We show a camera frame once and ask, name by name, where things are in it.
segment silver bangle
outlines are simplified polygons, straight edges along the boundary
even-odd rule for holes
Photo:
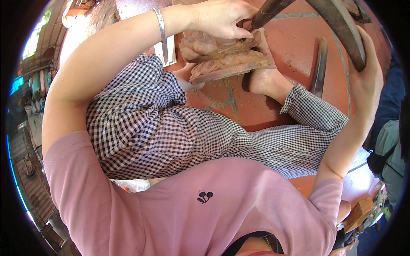
[[[168,46],[166,44],[167,39],[165,35],[165,23],[161,11],[156,7],[153,7],[153,11],[155,11],[155,13],[157,14],[159,21],[159,28],[161,30],[162,51],[164,53],[164,63],[166,64],[168,62]]]

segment bare foot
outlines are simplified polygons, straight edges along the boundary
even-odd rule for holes
[[[261,29],[261,32],[261,41],[256,47],[256,50],[273,60],[272,53],[265,37],[266,30]],[[269,96],[283,105],[285,104],[286,97],[293,86],[294,85],[276,69],[276,65],[273,64],[269,67],[256,69],[252,72],[249,82],[249,91],[251,93]]]
[[[205,82],[200,84],[191,84],[189,82],[189,78],[191,77],[191,71],[196,65],[197,63],[187,63],[185,67],[181,68],[180,70],[172,72],[177,77],[178,82],[184,91],[188,91],[190,89],[199,90],[205,85]]]

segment gingham pants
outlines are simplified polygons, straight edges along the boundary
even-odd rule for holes
[[[154,54],[125,67],[90,103],[87,129],[111,179],[169,177],[205,161],[236,156],[286,178],[316,174],[326,148],[348,118],[303,86],[280,113],[299,125],[256,132],[217,113],[183,106],[186,94]]]

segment bag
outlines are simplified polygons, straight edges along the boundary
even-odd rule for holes
[[[396,145],[394,145],[384,156],[372,152],[370,156],[367,158],[367,165],[369,166],[369,169],[381,181],[383,181],[382,173],[384,166],[386,165],[386,162],[389,159],[389,157],[393,154]]]

